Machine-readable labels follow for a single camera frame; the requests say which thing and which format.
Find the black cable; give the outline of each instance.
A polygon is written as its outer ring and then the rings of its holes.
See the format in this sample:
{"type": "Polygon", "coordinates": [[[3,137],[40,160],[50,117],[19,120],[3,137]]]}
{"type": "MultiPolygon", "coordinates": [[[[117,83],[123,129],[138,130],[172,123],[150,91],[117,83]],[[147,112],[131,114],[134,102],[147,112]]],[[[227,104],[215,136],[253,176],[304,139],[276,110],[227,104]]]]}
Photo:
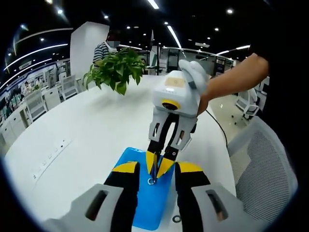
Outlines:
{"type": "Polygon", "coordinates": [[[216,123],[219,125],[219,127],[221,128],[223,134],[224,134],[224,137],[225,137],[225,144],[226,144],[226,147],[227,147],[227,138],[226,138],[226,134],[225,134],[225,131],[223,130],[223,128],[221,127],[220,123],[214,118],[214,116],[211,115],[211,113],[208,112],[208,110],[206,110],[206,112],[213,118],[213,120],[216,121],[216,123]]]}

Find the gray chair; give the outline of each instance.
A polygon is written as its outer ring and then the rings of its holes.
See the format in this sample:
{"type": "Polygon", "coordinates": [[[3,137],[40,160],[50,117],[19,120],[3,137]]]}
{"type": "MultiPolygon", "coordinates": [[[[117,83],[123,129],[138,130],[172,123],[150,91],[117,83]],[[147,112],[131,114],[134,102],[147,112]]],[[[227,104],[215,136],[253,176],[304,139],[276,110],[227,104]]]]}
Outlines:
{"type": "Polygon", "coordinates": [[[254,117],[259,110],[259,106],[256,105],[257,102],[257,94],[254,88],[246,90],[244,92],[240,92],[238,94],[237,100],[235,105],[242,111],[242,117],[240,120],[250,119],[254,117]]]}
{"type": "Polygon", "coordinates": [[[228,144],[237,198],[255,219],[272,222],[297,189],[297,179],[275,132],[254,117],[228,144]]]}
{"type": "Polygon", "coordinates": [[[40,89],[27,95],[25,102],[31,123],[48,111],[40,89]]]}
{"type": "Polygon", "coordinates": [[[75,82],[75,75],[63,77],[61,79],[61,94],[63,100],[66,100],[78,93],[75,82]]]}

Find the mesh chair back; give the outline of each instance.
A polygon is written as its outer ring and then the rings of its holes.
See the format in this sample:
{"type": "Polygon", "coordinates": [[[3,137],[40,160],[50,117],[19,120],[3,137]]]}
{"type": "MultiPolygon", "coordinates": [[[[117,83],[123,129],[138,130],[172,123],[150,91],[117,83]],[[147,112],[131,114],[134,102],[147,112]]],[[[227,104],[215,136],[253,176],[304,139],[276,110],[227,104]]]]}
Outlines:
{"type": "Polygon", "coordinates": [[[31,121],[34,121],[43,113],[46,113],[45,103],[42,98],[41,90],[36,90],[25,97],[29,116],[31,121]]]}
{"type": "Polygon", "coordinates": [[[77,89],[75,86],[75,75],[62,78],[61,84],[65,99],[74,94],[77,94],[77,89]]]}
{"type": "Polygon", "coordinates": [[[259,117],[228,144],[237,198],[255,219],[272,222],[297,189],[284,146],[259,117]]]}

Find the white table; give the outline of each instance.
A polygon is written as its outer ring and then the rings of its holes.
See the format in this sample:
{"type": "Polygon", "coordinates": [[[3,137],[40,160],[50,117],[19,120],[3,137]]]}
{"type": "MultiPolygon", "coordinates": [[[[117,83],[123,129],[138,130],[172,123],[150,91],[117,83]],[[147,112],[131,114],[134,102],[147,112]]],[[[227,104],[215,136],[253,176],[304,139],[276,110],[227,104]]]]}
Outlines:
{"type": "MultiPolygon", "coordinates": [[[[162,78],[146,75],[139,86],[130,83],[125,97],[92,88],[47,112],[19,136],[7,153],[5,164],[18,196],[38,221],[60,218],[69,211],[72,200],[93,185],[103,184],[127,147],[147,149],[153,117],[151,89],[162,78]],[[72,142],[35,185],[31,179],[33,168],[62,139],[72,142]]],[[[177,160],[199,164],[212,183],[221,183],[236,195],[225,140],[207,113],[199,116],[192,141],[177,160]]],[[[166,212],[157,231],[180,231],[181,223],[171,220],[175,214],[178,207],[173,178],[166,212]]],[[[132,231],[144,230],[134,227],[132,231]]]]}

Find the black sleeve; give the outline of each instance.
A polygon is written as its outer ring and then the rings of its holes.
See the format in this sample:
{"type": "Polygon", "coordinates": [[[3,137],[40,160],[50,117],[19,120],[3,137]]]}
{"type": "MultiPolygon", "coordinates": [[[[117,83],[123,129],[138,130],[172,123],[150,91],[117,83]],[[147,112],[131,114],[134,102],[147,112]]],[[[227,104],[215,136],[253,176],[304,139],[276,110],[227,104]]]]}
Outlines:
{"type": "Polygon", "coordinates": [[[273,60],[280,41],[281,23],[274,11],[259,15],[253,23],[250,51],[267,61],[273,60]]]}

